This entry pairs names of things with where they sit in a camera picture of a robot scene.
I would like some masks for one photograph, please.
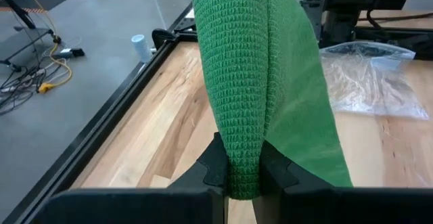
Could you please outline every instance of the green cloth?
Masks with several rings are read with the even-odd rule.
[[[264,139],[335,185],[350,185],[319,50],[296,0],[193,0],[204,80],[231,164],[229,194],[260,195]]]

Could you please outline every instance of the wooden tabletop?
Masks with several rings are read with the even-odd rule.
[[[371,12],[372,18],[388,18],[388,17],[401,17],[401,16],[412,16],[419,14],[426,14],[425,11],[402,11],[402,10],[375,10]],[[361,12],[360,18],[366,18],[367,12]],[[431,18],[420,18],[413,20],[401,20],[401,21],[384,21],[379,20],[378,24],[383,27],[393,28],[433,28],[433,17]],[[368,21],[358,22],[358,26],[371,26]]]
[[[433,28],[432,19],[416,22]],[[405,74],[433,117],[433,62],[413,61]],[[334,116],[355,186],[433,186],[433,120]],[[215,131],[198,44],[180,43],[72,187],[166,187],[196,161]],[[255,223],[251,202],[231,200],[229,222]]]

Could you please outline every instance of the clear plastic bag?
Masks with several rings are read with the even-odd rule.
[[[334,111],[428,119],[402,70],[414,52],[355,41],[321,49],[320,54]]]

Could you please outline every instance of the black cable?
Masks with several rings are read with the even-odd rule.
[[[18,24],[20,24],[21,28],[24,29],[28,38],[32,40],[32,37],[15,14],[14,18],[17,20]],[[12,76],[16,72],[11,72],[8,78],[0,86],[0,95],[4,95],[3,98],[0,97],[0,116],[15,110],[18,106],[21,106],[27,102],[33,96],[33,94],[37,92],[39,86],[45,78],[46,70],[41,68],[41,63],[44,58],[42,60],[39,59],[38,51],[34,43],[33,48],[35,49],[34,53],[37,59],[37,65],[32,66],[29,69],[23,66],[22,68],[24,68],[25,71],[15,79],[12,79]]]
[[[57,68],[55,68],[55,70],[53,72],[51,72],[50,74],[45,76],[45,79],[49,79],[49,77],[53,76],[61,67],[62,67],[62,65],[58,65]]]
[[[381,40],[385,40],[385,41],[389,41],[391,40],[390,35],[386,32],[386,30],[384,30],[372,17],[371,17],[371,12],[373,10],[368,10],[367,11],[367,20],[368,22],[377,30],[379,30],[382,34],[382,38]]]
[[[374,18],[376,21],[401,21],[401,20],[414,20],[420,18],[431,18],[433,13],[411,15],[411,16],[400,16],[400,17],[387,17],[387,18]],[[368,18],[360,18],[358,21],[368,21]]]

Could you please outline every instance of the yellow cable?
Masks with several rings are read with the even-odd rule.
[[[47,16],[47,19],[49,20],[49,22],[51,23],[51,25],[53,26],[54,29],[54,36],[57,38],[57,31],[55,30],[55,26],[53,21],[51,20],[51,18],[48,15],[48,12],[43,8],[43,6],[39,3],[38,0],[35,0],[36,4],[39,6],[39,8],[41,8],[41,10],[43,10],[43,13]],[[58,82],[58,83],[42,83],[42,85],[39,87],[38,91],[40,93],[45,93],[50,89],[53,89],[57,86],[60,85],[64,85],[65,83],[67,83],[71,78],[72,78],[72,69],[70,69],[70,67],[62,62],[60,62],[59,60],[56,60],[53,58],[53,53],[57,50],[58,48],[58,44],[56,43],[53,47],[53,49],[49,52],[49,57],[51,58],[51,60],[53,60],[53,62],[55,62],[56,64],[59,64],[61,66],[63,66],[64,68],[67,69],[67,71],[69,72],[68,78],[66,78],[64,81]]]

